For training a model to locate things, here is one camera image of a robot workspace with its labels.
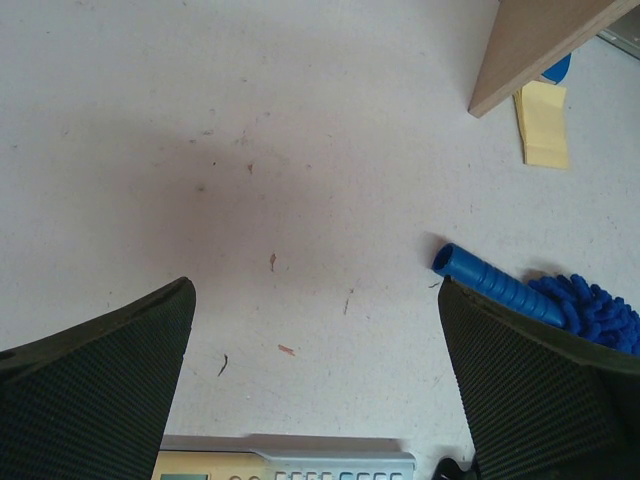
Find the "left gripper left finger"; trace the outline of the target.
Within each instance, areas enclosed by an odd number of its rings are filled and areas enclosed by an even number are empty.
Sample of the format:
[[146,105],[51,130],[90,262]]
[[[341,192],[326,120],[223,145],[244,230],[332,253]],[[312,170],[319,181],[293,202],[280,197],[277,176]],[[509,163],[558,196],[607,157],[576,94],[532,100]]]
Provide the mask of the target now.
[[148,479],[196,307],[186,277],[1,353],[4,479]]

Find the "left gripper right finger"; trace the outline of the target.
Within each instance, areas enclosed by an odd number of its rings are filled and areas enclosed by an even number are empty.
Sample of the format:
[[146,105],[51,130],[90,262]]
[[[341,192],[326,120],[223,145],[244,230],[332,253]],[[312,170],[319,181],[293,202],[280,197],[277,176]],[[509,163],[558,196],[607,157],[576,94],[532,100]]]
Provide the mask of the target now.
[[478,479],[636,479],[639,360],[445,278],[439,316]]

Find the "blue microfiber duster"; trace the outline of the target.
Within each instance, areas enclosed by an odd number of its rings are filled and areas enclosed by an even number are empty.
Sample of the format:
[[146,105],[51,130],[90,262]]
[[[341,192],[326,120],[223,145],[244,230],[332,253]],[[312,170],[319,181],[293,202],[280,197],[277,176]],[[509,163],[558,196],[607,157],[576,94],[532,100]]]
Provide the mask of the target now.
[[454,243],[437,252],[432,270],[517,313],[601,346],[639,354],[638,312],[578,274],[523,283]]

